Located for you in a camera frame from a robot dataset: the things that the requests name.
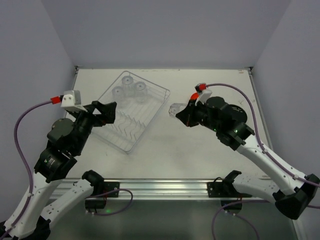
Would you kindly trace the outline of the clear glass cup front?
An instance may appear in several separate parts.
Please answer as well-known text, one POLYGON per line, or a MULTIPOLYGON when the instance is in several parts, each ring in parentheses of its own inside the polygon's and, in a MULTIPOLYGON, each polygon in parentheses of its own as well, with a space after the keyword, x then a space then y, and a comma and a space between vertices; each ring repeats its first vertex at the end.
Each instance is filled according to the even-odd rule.
POLYGON ((186 108, 185 103, 173 103, 170 105, 168 113, 172 118, 176 118, 176 114, 180 113, 182 110, 186 108))

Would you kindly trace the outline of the clear glass cup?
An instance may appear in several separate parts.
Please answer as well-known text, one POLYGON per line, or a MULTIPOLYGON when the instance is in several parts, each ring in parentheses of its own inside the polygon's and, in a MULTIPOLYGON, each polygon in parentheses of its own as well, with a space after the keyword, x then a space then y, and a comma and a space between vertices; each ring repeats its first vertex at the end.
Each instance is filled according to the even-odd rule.
POLYGON ((126 97, 134 95, 134 80, 130 75, 126 75, 121 79, 122 88, 126 97))
POLYGON ((122 102, 125 99, 125 92, 121 86, 112 89, 112 98, 115 102, 122 102))
POLYGON ((147 86, 144 82, 138 81, 134 84, 135 99, 138 103, 144 103, 147 98, 147 86))
POLYGON ((182 110, 186 108, 185 103, 173 103, 170 105, 168 113, 172 118, 176 118, 176 114, 180 113, 182 110))

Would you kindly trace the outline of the orange plastic bowl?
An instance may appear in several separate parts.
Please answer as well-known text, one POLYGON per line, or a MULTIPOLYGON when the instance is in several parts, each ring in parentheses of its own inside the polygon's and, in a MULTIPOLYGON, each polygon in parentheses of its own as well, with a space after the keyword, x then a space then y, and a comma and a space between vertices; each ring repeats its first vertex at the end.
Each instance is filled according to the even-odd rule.
POLYGON ((196 101, 199 97, 199 94, 197 92, 195 92, 194 94, 191 95, 190 100, 191 101, 196 101))

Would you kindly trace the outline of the black plate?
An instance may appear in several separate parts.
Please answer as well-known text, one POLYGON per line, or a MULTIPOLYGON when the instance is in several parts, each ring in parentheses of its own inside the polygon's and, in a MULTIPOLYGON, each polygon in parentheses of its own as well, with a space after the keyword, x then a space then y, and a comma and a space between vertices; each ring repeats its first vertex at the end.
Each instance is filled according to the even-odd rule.
POLYGON ((225 107, 225 111, 236 121, 246 123, 248 120, 247 113, 238 105, 229 104, 225 107))

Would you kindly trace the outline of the clear glass cup back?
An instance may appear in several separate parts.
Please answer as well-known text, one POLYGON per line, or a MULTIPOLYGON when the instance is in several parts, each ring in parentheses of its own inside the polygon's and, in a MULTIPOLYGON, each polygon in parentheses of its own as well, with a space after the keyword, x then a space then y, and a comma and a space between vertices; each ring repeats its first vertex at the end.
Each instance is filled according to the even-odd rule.
POLYGON ((134 95, 134 80, 130 75, 126 75, 121 79, 122 88, 126 97, 134 95))

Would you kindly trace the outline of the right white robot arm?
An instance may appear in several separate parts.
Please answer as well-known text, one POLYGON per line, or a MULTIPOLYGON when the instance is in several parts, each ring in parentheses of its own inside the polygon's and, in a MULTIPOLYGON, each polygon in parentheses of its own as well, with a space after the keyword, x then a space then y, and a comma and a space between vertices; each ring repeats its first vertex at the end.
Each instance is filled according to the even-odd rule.
POLYGON ((225 194, 247 194, 267 200, 292 220, 297 220, 315 197, 320 179, 294 169, 277 155, 275 159, 293 176, 276 165, 271 160, 272 151, 258 142, 258 135, 246 124, 248 117, 241 107, 218 96, 205 103, 190 99, 175 116, 187 127, 201 125, 214 131, 222 144, 245 156, 271 179, 267 183, 233 170, 219 187, 225 194))

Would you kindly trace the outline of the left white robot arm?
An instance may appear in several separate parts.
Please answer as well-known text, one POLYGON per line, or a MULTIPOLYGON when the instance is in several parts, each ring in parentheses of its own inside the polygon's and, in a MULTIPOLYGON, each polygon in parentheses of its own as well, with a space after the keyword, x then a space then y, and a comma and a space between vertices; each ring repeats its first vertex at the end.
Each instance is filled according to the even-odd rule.
POLYGON ((0 226, 1 239, 45 239, 50 227, 83 198, 101 194, 104 179, 93 170, 86 171, 75 188, 65 193, 51 205, 46 205, 52 193, 77 163, 81 152, 95 127, 113 124, 117 103, 103 104, 93 101, 74 110, 65 110, 75 120, 60 118, 52 124, 47 134, 47 145, 34 166, 27 170, 29 187, 18 207, 0 226))

